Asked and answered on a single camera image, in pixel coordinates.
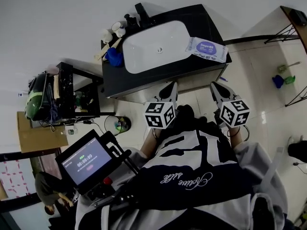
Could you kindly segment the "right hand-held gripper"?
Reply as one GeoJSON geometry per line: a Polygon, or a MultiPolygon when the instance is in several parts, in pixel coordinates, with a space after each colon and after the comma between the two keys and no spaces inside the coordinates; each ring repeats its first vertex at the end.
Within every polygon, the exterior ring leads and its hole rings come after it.
{"type": "Polygon", "coordinates": [[[245,99],[236,99],[237,95],[228,86],[211,82],[213,100],[219,108],[219,119],[230,128],[243,126],[249,119],[250,108],[245,99]]]}

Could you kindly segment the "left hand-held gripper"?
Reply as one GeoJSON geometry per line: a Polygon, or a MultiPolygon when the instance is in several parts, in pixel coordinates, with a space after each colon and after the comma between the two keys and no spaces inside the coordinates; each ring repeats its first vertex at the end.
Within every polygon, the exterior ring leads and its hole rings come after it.
{"type": "Polygon", "coordinates": [[[144,104],[143,116],[149,128],[166,129],[176,118],[177,82],[166,85],[159,98],[154,96],[144,104]]]}

